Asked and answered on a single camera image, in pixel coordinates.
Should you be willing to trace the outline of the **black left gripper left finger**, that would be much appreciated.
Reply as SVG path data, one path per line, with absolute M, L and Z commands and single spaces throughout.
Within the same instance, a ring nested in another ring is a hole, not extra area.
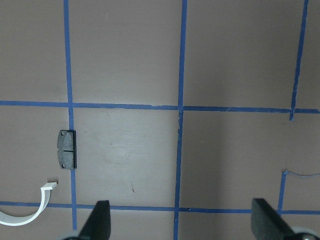
M 78 240 L 108 240 L 111 236 L 111 212 L 108 200 L 98 201 L 79 232 Z

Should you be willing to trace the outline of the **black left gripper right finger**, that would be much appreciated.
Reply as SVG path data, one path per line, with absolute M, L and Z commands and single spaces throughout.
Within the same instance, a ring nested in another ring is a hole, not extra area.
M 256 240 L 294 240 L 295 232 L 264 198 L 251 201 L 251 231 Z

